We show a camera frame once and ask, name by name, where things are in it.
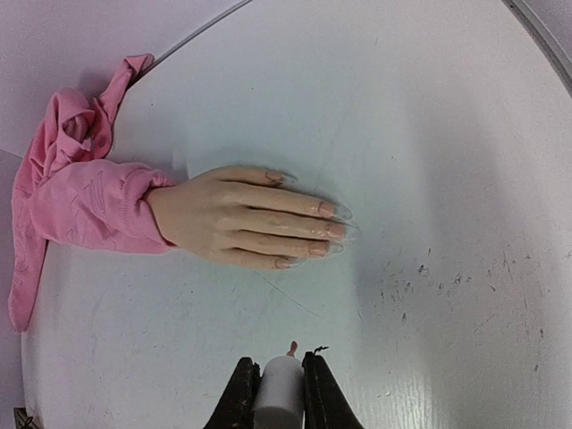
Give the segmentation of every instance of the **tabletop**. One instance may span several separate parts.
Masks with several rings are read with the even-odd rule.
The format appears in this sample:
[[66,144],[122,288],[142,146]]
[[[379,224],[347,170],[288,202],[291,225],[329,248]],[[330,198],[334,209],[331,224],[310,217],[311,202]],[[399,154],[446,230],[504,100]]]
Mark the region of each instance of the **tabletop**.
[[50,244],[27,406],[201,428],[240,357],[296,340],[365,427],[568,427],[570,118],[502,2],[253,1],[129,90],[109,158],[284,170],[363,237],[287,273]]

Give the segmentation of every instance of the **metal edge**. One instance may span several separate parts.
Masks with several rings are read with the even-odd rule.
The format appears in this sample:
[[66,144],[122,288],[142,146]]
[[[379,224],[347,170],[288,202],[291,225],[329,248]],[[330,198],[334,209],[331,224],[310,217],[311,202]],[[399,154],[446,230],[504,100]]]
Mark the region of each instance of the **metal edge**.
[[556,38],[523,0],[502,0],[520,21],[536,45],[558,74],[564,88],[572,97],[572,61]]
[[164,53],[163,55],[161,55],[157,60],[155,60],[149,67],[147,67],[130,85],[130,87],[132,87],[133,85],[135,85],[138,81],[140,81],[142,78],[144,78],[145,76],[147,76],[153,69],[155,69],[155,67],[157,65],[159,65],[160,63],[162,63],[164,60],[166,60],[169,56],[171,56],[172,54],[174,54],[175,52],[177,52],[179,49],[181,49],[183,46],[187,45],[191,40],[193,40],[194,38],[197,38],[198,36],[200,36],[201,34],[203,34],[205,31],[207,31],[208,29],[210,29],[211,27],[213,27],[214,25],[216,25],[217,23],[219,23],[220,21],[222,21],[224,18],[227,18],[229,16],[231,16],[233,13],[237,12],[239,9],[241,9],[242,7],[246,6],[249,3],[252,3],[253,0],[242,0],[241,2],[235,4],[233,7],[227,9],[226,11],[224,11],[223,13],[217,15],[216,17],[214,17],[211,21],[207,22],[206,24],[200,26],[198,29],[196,29],[195,31],[193,31],[192,33],[190,33],[187,37],[185,37],[181,42],[179,42],[177,45],[173,46],[171,49],[169,49],[166,53]]

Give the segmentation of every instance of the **mannequin hand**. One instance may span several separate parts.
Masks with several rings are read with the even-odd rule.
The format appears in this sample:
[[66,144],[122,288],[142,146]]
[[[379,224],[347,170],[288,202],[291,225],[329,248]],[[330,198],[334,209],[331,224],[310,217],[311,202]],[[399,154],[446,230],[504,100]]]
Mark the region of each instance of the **mannequin hand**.
[[278,187],[288,176],[260,168],[211,170],[146,200],[163,237],[214,262],[258,270],[298,266],[343,250],[358,230],[335,219],[351,212]]

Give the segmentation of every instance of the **pink fabric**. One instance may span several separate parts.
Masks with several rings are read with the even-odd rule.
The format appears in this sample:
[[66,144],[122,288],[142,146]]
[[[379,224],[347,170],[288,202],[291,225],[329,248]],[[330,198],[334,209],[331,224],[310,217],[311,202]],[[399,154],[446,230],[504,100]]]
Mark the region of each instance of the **pink fabric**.
[[164,253],[169,246],[141,197],[171,186],[143,164],[101,159],[125,91],[153,57],[127,58],[107,90],[93,100],[65,89],[54,95],[13,187],[15,267],[8,302],[18,332],[28,327],[46,253],[46,240],[131,253]]

